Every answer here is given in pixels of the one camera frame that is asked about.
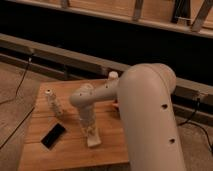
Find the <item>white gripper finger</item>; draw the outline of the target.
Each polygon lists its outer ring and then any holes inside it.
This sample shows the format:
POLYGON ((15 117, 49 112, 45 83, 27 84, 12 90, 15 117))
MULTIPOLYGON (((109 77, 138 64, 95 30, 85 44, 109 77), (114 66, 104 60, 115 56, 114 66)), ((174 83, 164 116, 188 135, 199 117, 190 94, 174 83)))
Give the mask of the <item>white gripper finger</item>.
POLYGON ((94 133, 94 136, 99 136, 99 129, 98 129, 98 127, 94 127, 93 133, 94 133))
POLYGON ((92 135, 91 129, 83 129, 83 132, 85 134, 85 137, 88 139, 92 135))

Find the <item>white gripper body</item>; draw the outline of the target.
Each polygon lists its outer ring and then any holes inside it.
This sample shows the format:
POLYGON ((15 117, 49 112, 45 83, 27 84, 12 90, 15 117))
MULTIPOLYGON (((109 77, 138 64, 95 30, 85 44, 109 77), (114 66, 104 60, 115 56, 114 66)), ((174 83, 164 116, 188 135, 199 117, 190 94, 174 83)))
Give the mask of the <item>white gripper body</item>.
POLYGON ((87 130, 89 127, 95 125, 96 116, 93 105, 80 107, 78 112, 80 124, 84 130, 87 130))

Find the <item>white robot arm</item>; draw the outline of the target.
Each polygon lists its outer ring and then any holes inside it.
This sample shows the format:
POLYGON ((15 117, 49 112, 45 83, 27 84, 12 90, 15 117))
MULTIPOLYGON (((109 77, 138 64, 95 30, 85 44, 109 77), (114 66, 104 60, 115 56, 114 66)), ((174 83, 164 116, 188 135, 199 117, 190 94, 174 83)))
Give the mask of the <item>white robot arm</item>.
POLYGON ((95 121, 96 102, 118 101, 131 171, 186 171, 171 101, 175 87, 169 66, 144 63, 97 88, 82 85, 69 101, 84 127, 95 121))

